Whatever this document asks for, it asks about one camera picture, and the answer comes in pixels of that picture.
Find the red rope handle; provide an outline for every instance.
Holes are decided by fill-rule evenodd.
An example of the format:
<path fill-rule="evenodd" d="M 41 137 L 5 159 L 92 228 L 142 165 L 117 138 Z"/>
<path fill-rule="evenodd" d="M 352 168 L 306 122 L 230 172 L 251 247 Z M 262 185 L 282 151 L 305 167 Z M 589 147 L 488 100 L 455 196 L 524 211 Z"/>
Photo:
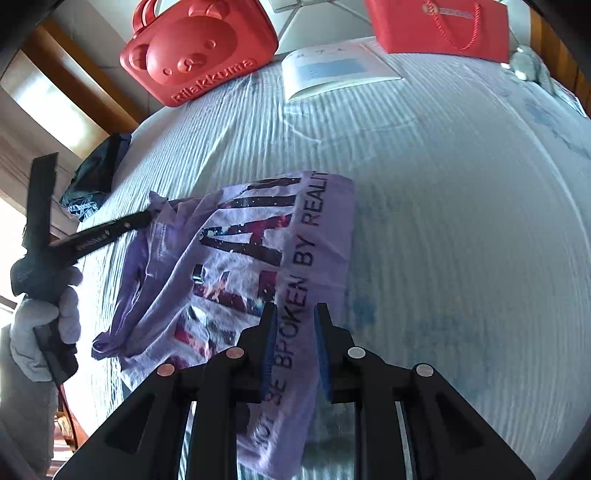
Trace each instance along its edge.
<path fill-rule="evenodd" d="M 474 2 L 474 32 L 472 33 L 472 39 L 470 40 L 470 43 L 468 45 L 466 45 L 463 48 L 460 48 L 457 45 L 455 45 L 454 42 L 452 42 L 450 38 L 447 36 L 447 33 L 443 28 L 441 17 L 439 16 L 439 8 L 436 7 L 431 0 L 426 1 L 429 14 L 433 15 L 433 20 L 435 20 L 435 24 L 437 25 L 437 28 L 439 29 L 441 36 L 445 39 L 447 43 L 449 43 L 453 48 L 461 51 L 467 50 L 474 46 L 474 43 L 476 43 L 476 40 L 478 39 L 478 33 L 480 31 L 480 4 L 478 2 Z"/>

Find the purple t-shirt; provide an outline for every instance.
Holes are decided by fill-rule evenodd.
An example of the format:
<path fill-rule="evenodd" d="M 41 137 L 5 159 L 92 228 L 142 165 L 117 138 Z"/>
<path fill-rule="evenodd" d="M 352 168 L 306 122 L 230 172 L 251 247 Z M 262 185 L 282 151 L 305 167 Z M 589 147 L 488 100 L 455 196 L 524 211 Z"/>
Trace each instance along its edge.
<path fill-rule="evenodd" d="M 300 467 L 316 402 L 316 303 L 338 319 L 353 230 L 351 180 L 318 172 L 227 187 L 168 202 L 151 193 L 155 220 L 126 254 L 115 317 L 94 341 L 117 356 L 132 389 L 160 364 L 186 368 L 235 345 L 278 306 L 265 401 L 238 436 L 240 463 L 287 479 Z"/>

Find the blue gripper pad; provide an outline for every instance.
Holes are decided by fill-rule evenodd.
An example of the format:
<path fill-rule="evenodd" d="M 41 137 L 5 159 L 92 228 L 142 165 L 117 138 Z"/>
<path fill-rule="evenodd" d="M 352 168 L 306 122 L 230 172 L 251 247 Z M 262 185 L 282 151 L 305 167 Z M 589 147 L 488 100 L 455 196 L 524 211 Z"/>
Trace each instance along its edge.
<path fill-rule="evenodd" d="M 275 340 L 277 339 L 277 308 L 273 308 L 273 315 L 269 321 L 269 328 L 267 333 L 267 344 L 265 345 L 265 353 L 261 364 L 261 401 L 265 401 L 265 396 L 271 386 L 271 370 L 273 369 L 273 357 L 275 355 Z"/>
<path fill-rule="evenodd" d="M 314 346 L 316 347 L 316 354 L 318 355 L 318 365 L 320 369 L 320 382 L 322 389 L 326 395 L 326 399 L 330 401 L 330 361 L 328 351 L 326 349 L 326 341 L 322 334 L 322 327 L 320 326 L 320 313 L 318 305 L 314 307 Z"/>

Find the red gift bag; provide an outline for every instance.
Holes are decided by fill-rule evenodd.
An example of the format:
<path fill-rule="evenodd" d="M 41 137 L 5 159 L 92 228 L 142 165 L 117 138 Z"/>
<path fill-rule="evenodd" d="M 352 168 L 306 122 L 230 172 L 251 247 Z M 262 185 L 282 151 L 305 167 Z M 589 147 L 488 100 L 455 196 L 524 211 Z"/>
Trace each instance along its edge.
<path fill-rule="evenodd" d="M 509 15 L 494 0 L 365 0 L 388 53 L 446 53 L 509 62 Z"/>

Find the red bear-shaped bag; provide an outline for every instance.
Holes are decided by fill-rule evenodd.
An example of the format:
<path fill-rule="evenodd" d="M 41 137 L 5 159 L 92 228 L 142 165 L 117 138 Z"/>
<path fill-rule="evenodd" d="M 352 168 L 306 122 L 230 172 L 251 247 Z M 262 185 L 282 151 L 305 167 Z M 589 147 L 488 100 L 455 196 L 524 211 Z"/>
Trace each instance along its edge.
<path fill-rule="evenodd" d="M 168 106 L 179 106 L 269 63 L 278 41 L 258 0 L 181 0 L 156 17 L 142 0 L 121 65 Z"/>

